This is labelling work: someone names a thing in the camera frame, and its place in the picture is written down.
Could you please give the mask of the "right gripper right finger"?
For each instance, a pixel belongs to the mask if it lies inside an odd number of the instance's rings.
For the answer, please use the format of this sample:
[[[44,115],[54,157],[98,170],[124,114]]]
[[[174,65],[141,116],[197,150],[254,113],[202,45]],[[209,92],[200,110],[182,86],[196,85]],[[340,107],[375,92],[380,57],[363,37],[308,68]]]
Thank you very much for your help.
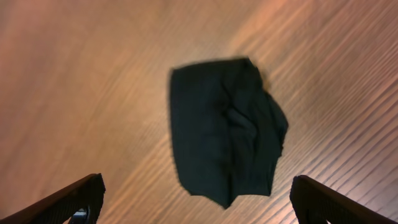
[[[306,175],[293,178],[290,201],[299,224],[397,224]]]

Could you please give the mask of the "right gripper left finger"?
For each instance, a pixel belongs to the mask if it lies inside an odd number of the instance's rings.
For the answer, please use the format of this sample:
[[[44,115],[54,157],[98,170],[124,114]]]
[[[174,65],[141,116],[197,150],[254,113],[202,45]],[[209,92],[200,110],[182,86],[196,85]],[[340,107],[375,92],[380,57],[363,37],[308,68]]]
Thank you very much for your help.
[[[105,191],[102,175],[90,174],[1,219],[1,223],[96,224],[103,206]]]

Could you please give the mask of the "black cloth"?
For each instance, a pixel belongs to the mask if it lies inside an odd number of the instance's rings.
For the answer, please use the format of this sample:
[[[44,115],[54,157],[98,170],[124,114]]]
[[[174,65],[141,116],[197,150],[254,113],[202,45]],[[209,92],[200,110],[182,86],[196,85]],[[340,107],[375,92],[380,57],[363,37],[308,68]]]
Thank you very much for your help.
[[[172,149],[182,187],[223,208],[268,196],[289,127],[248,58],[175,68],[169,86]]]

